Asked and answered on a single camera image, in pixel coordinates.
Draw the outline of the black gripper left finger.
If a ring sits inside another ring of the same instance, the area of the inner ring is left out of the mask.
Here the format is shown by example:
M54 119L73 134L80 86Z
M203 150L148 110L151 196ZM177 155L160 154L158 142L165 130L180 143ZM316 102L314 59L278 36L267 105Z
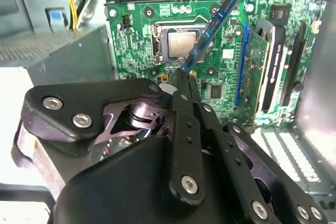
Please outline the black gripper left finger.
M148 139L168 135L173 114L194 114L188 78L177 70L169 83L145 78L36 86L24 97L20 122L37 146L32 163L58 200L84 170Z

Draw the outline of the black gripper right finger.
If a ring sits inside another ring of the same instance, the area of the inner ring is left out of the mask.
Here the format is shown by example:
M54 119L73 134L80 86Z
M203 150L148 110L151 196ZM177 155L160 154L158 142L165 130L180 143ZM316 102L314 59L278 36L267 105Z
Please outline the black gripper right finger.
M230 212L236 223L327 223L327 217L239 125L221 125L214 110L201 102L194 77L188 78L194 111L205 134L204 146L228 182Z

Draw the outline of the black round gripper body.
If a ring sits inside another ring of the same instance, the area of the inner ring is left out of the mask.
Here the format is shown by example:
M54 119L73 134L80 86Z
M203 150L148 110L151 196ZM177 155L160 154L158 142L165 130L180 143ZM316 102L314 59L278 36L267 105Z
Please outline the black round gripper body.
M54 223L236 223L228 182L204 146L196 112L173 114L168 135L150 136L76 175Z

